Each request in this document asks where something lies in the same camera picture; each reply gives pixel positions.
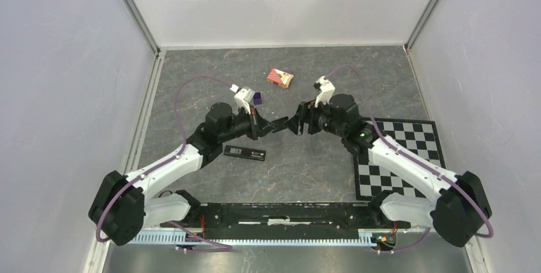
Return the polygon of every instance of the table surface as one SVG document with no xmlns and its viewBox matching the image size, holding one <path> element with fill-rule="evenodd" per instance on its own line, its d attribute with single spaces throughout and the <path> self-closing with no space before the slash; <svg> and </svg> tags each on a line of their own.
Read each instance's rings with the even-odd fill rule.
<svg viewBox="0 0 541 273">
<path fill-rule="evenodd" d="M 174 94 L 187 79 L 209 74 L 261 92 L 258 111 L 266 119 L 295 114 L 317 94 L 314 81 L 342 64 L 360 68 L 367 89 L 351 70 L 331 80 L 335 94 L 351 94 L 362 115 L 427 119 L 415 77 L 402 47 L 252 48 L 168 51 L 165 55 L 139 168 L 172 152 L 181 142 L 173 114 Z M 293 74 L 289 88 L 272 85 L 272 68 Z M 181 92 L 178 111 L 190 135 L 212 104 L 235 106 L 233 93 L 212 80 L 197 80 Z M 267 151 L 264 162 L 220 156 L 167 189 L 185 189 L 201 202 L 351 202 L 355 200 L 352 156 L 326 132 L 295 136 L 289 131 L 231 145 Z"/>
<path fill-rule="evenodd" d="M 295 113 L 300 101 L 315 98 L 314 81 L 336 66 L 361 69 L 367 89 L 350 71 L 332 78 L 336 93 L 355 97 L 362 115 L 426 120 L 415 77 L 402 47 L 254 48 L 168 51 L 165 55 L 139 167 L 178 147 L 182 140 L 173 115 L 178 86 L 195 75 L 211 74 L 262 94 L 259 112 L 267 119 Z M 271 68 L 295 75 L 289 89 L 266 81 Z M 215 82 L 194 82 L 182 93 L 179 113 L 188 134 L 218 101 L 234 105 L 233 95 Z M 338 137 L 328 133 L 295 136 L 288 131 L 259 141 L 240 138 L 232 145 L 267 151 L 265 162 L 220 156 L 170 187 L 186 189 L 202 202 L 352 202 L 353 159 Z M 400 234 L 398 246 L 413 244 L 417 233 Z M 112 247 L 104 272 L 471 272 L 464 249 L 432 234 L 403 254 L 376 256 L 359 247 L 239 246 L 230 253 L 184 255 L 171 246 Z"/>
</svg>

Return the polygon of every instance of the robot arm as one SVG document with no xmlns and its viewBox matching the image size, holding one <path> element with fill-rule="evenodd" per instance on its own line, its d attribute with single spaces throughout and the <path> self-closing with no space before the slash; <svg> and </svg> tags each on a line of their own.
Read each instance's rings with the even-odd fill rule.
<svg viewBox="0 0 541 273">
<path fill-rule="evenodd" d="M 471 172 L 458 175 L 431 164 L 390 136 L 383 136 L 385 140 L 382 140 L 375 127 L 361 118 L 352 96 L 333 96 L 334 86 L 325 77 L 319 78 L 314 86 L 319 95 L 314 101 L 299 105 L 297 113 L 285 122 L 290 130 L 297 135 L 302 134 L 307 124 L 310 135 L 323 130 L 339 136 L 348 152 L 363 156 L 370 163 L 395 173 L 426 196 L 412 198 L 383 191 L 371 205 L 388 219 L 433 227 L 449 243 L 464 246 L 484 222 L 472 205 L 442 180 L 443 176 L 463 189 L 487 218 L 492 215 L 483 186 L 476 175 Z M 413 160 L 422 162 L 440 175 L 433 175 Z"/>
<path fill-rule="evenodd" d="M 214 161 L 223 150 L 223 143 L 246 135 L 257 140 L 270 132 L 283 129 L 282 118 L 269 122 L 249 104 L 254 92 L 242 88 L 235 94 L 239 106 L 237 115 L 226 103 L 214 104 L 195 132 L 186 140 L 186 146 L 177 148 L 163 158 L 139 170 L 122 176 L 116 171 L 109 173 L 89 211 L 89 218 L 98 224 L 109 201 L 128 183 L 134 182 L 113 204 L 102 226 L 110 238 L 121 246 L 137 233 L 152 225 L 184 219 L 190 209 L 189 202 L 178 194 L 153 198 L 158 192 L 182 176 L 203 168 Z"/>
</svg>

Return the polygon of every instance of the metal corner post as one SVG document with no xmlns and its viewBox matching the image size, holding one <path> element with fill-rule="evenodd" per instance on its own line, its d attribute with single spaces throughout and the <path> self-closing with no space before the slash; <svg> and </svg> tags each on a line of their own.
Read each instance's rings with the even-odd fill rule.
<svg viewBox="0 0 541 273">
<path fill-rule="evenodd" d="M 408 41 L 406 44 L 404 44 L 404 49 L 409 53 L 409 50 L 412 48 L 412 46 L 415 44 L 417 38 L 419 37 L 419 34 L 423 30 L 424 26 L 426 25 L 426 22 L 429 20 L 430 16 L 432 15 L 432 12 L 438 5 L 440 0 L 429 0 L 426 4 L 426 7 L 424 8 L 421 16 L 419 17 L 419 20 L 417 21 L 417 24 L 413 28 L 413 31 L 410 34 L 410 37 L 408 38 Z"/>
<path fill-rule="evenodd" d="M 128 8 L 128 11 L 130 12 L 131 16 L 133 17 L 133 20 L 135 20 L 135 23 L 137 23 L 137 26 L 141 30 L 141 33 L 143 33 L 143 36 L 145 37 L 145 40 L 149 47 L 151 48 L 152 52 L 154 54 L 158 55 L 160 52 L 159 45 L 156 43 L 156 40 L 152 36 L 152 33 L 145 23 L 145 19 L 143 19 L 143 16 L 141 15 L 141 12 L 137 8 L 137 5 L 135 4 L 134 0 L 123 0 L 124 4 Z"/>
</svg>

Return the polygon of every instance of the ventilation grille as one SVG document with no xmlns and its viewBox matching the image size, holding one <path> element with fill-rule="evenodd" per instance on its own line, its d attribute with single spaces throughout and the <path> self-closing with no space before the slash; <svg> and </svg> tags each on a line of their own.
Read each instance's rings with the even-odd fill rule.
<svg viewBox="0 0 541 273">
<path fill-rule="evenodd" d="M 359 232 L 358 239 L 223 239 L 214 241 L 229 244 L 231 246 L 376 246 L 376 244 L 370 242 L 371 237 L 372 233 Z M 186 233 L 179 230 L 142 230 L 130 244 L 177 244 L 197 246 L 206 243 L 193 242 L 191 239 L 186 241 Z"/>
</svg>

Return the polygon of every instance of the black and white checkerboard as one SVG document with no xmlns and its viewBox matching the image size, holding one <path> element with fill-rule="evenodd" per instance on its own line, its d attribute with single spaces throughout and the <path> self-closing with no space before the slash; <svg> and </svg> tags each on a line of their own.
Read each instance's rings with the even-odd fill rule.
<svg viewBox="0 0 541 273">
<path fill-rule="evenodd" d="M 433 121 L 376 119 L 378 127 L 399 144 L 436 166 L 445 168 L 440 141 Z M 424 195 L 400 177 L 380 166 L 372 165 L 367 158 L 353 157 L 357 199 L 370 201 L 383 190 L 405 196 L 423 198 Z"/>
</svg>

